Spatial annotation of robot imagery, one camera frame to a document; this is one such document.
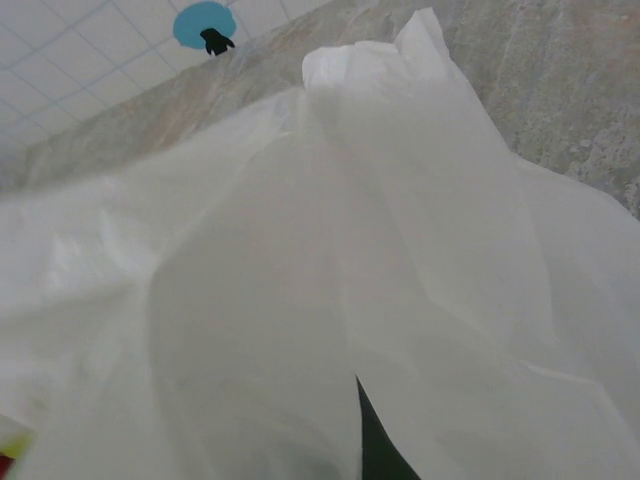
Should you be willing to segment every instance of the black object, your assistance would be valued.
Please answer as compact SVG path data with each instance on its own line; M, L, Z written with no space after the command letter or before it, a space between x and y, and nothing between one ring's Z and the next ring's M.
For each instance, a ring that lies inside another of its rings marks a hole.
M384 430L358 380L362 410L362 480L420 480Z
M221 53L226 52L228 50L227 47L236 48L236 45L231 41L231 39L222 35L215 28L207 28L206 30L201 31L200 36L205 41L205 46L209 55L213 52L217 57Z

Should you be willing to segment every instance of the blue circle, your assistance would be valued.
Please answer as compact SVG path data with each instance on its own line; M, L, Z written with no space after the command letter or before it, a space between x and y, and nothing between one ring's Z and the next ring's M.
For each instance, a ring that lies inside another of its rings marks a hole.
M204 38L200 32L215 28L227 38L236 31L236 22L231 9L216 2L194 3L178 14L173 22L173 35L184 47L203 50Z

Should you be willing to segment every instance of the yellow object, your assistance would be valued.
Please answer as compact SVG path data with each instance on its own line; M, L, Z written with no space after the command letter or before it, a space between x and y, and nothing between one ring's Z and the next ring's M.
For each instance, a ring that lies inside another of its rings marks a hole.
M13 458L17 460L31 445L31 437L29 435L22 435L17 437L13 442L0 447L0 453L5 457Z

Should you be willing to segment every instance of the white ceiling tile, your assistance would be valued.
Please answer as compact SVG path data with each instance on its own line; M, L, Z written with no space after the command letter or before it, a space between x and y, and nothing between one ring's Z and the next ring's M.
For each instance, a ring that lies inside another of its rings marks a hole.
M177 13L169 0L114 0L114 3L153 45L173 35Z
M85 90L81 90L64 100L60 100L58 105L78 120L86 120L94 117L107 108L104 103Z
M76 30L116 64L131 60L149 48L142 35L111 4L80 22Z
M0 63L8 65L24 57L31 47L0 25Z
M2 23L34 48L64 31L66 24L40 0L5 0Z
M209 55L204 50L183 47L175 38L170 38L162 43L156 50L169 65L179 72L209 60Z
M49 99L9 70L0 70L0 100L24 114L35 112Z
M0 128L12 125L22 118L22 114L4 102L0 102Z
M0 134L0 155L13 157L19 155L26 146L8 135Z
M80 20L82 17L98 8L105 0L42 0L54 12L68 23Z
M231 5L231 10L247 27L252 38L259 37L288 21L279 0L238 0Z
M60 36L41 52L82 85L88 85L113 68L113 64L102 53L73 31Z
M122 67L122 71L144 89L155 87L176 74L164 58L154 51L132 60Z
M110 73L91 85L88 90L110 107L142 92L140 87L120 70Z
M331 0L282 0L282 4L289 14L289 18L294 19L319 8L330 1Z
M71 77L39 53L29 55L13 71L52 100L65 97L80 89Z
M29 118L52 135L67 130L78 123L75 118L57 105L50 105Z
M5 133L25 145L33 145L49 137L44 128L29 119L22 120L13 127L7 128Z

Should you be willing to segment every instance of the wrinkled plastic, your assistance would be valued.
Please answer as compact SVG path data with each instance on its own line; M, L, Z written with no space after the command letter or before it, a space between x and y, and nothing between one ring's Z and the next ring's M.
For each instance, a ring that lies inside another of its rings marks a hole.
M509 152L431 10L303 72L0 205L17 478L356 479L356 375L421 478L640 478L640 224Z

